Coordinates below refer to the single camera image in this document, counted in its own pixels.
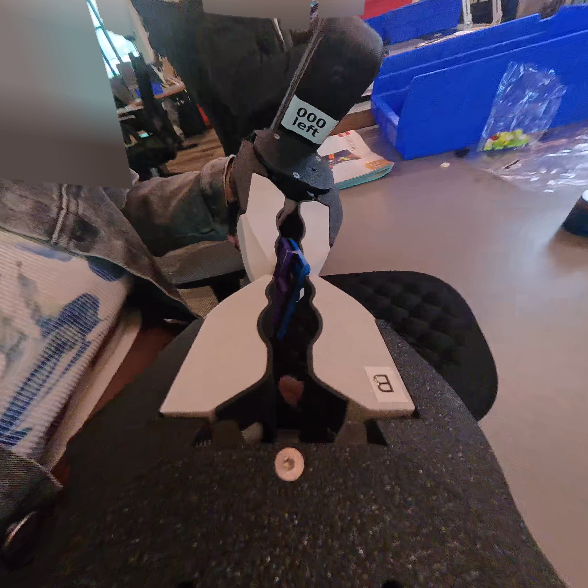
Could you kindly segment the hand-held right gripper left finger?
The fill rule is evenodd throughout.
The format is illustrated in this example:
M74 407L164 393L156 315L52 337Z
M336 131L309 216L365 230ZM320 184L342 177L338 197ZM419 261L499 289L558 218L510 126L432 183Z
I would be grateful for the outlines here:
M223 300L203 320L159 412L214 422L264 422L272 404L267 339L260 333L271 276Z

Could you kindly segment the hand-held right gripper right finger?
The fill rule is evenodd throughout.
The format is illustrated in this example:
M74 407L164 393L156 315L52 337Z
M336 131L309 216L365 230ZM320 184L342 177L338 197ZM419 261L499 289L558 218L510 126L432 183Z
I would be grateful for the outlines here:
M394 419L415 411L372 314L320 276L310 276L319 319L308 351L313 380L343 404L344 419Z

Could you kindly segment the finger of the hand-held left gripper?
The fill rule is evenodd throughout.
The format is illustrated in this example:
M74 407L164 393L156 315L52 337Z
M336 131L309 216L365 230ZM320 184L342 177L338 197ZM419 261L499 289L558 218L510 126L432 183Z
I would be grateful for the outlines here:
M309 275L319 275L331 250L329 208L317 201L301 202L298 214L303 226L299 249L310 268Z
M274 273L277 217L284 205L283 193L268 178L251 176L246 211L240 215L240 252L251 282Z

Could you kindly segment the blue and purple brick assembly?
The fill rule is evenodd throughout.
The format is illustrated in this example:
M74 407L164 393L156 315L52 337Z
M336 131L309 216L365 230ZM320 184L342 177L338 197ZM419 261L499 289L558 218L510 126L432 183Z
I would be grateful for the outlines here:
M275 337L282 341L288 331L296 305L304 295L306 278L311 266L298 246L290 238L280 237L277 242L277 261L273 274L275 294L273 298Z

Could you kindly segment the person's right hand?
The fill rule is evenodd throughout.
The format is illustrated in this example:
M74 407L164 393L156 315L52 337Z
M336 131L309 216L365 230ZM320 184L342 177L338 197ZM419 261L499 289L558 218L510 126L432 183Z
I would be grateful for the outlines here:
M305 382L291 375L284 375L279 379L277 388L286 404L297 408L303 398Z

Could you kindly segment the brick instruction booklet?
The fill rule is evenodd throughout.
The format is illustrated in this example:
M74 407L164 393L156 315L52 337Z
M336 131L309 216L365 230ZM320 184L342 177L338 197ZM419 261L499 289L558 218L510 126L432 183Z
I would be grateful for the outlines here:
M372 152L357 131L329 136L318 149L339 190L355 187L385 177L394 163Z

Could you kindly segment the grey mesh office chair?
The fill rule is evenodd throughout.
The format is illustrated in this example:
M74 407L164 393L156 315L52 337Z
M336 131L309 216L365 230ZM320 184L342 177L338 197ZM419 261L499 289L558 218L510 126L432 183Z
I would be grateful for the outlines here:
M236 293L246 276L240 252L226 240L183 247L155 261L190 311L203 318Z

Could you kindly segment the black quilted wrist rest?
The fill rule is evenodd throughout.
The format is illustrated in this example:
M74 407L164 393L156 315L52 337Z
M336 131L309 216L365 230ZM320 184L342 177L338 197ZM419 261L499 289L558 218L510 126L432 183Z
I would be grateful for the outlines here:
M407 270L323 278L393 328L445 379L476 421L489 413L498 391L496 363L457 290L438 277Z

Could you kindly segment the person's brown trousers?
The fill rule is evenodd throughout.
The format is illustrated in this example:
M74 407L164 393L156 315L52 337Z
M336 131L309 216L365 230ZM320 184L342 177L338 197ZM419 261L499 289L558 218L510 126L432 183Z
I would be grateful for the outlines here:
M67 401L43 454L61 485L70 469L74 479L81 475L83 459L93 466L112 458L126 437L159 420L158 407L202 323L141 327L130 343L115 343L112 335Z

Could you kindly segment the black office chair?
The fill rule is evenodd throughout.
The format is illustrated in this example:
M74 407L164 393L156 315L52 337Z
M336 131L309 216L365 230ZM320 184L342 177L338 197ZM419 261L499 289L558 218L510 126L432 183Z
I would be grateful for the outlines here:
M167 178L173 175L167 163L174 160L182 147L182 140L175 132L173 124L155 98L151 84L151 69L142 56L131 56L130 61L140 93L142 108L135 116L141 122L141 130L147 133L142 137L136 131L135 143L126 149L129 166L141 181L152 178Z

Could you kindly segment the blue storage bin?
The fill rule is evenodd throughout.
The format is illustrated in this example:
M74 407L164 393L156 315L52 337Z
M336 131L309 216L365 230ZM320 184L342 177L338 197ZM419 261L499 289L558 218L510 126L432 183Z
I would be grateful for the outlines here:
M453 31L462 15L461 1L419 1L366 19L385 45Z
M386 57L371 105L380 131L404 159L478 143L510 63L552 71L564 86L550 124L587 119L587 5L445 38Z

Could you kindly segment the person's patterned shirt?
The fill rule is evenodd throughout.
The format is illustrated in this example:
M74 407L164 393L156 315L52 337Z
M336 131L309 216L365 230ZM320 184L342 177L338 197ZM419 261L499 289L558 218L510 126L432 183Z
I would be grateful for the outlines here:
M39 460L132 282L111 262L1 232L2 448Z

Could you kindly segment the person's denim jacket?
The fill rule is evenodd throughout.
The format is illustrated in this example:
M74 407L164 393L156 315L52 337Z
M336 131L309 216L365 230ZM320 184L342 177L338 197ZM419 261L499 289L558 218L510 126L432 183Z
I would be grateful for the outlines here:
M150 253L122 212L131 188L29 185L3 179L1 231L70 254L111 262L133 277L128 296L133 287L139 286L139 293L146 292L147 304L155 306L156 313L164 319L191 319L193 313L187 310L179 291L168 281L155 261L156 256ZM92 364L116 329L121 312ZM83 378L89 376L92 364L69 400L80 388ZM1 572L11 564L10 560L20 556L9 555L11 550L19 551L14 545L14 536L26 526L36 527L43 511L62 488L43 464L43 454L63 409L48 431L39 460L24 458L1 448Z

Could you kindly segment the clear plastic bag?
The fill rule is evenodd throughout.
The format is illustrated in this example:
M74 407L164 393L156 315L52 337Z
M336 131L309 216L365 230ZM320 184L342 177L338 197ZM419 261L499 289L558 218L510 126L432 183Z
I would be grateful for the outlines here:
M579 122L555 124L563 113L563 102L571 96L553 70L529 63L512 62L507 67L489 118L481 134L472 164L481 171L518 187L547 194L587 190L587 116ZM518 149L484 152L484 141L505 130L522 129L531 142ZM520 159L516 169L503 167Z

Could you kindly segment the dark blue brick game console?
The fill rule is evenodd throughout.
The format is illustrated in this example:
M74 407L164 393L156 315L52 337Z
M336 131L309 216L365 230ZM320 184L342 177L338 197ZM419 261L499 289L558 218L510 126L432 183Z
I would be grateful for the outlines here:
M570 210L562 223L562 229L571 235L587 239L587 190Z

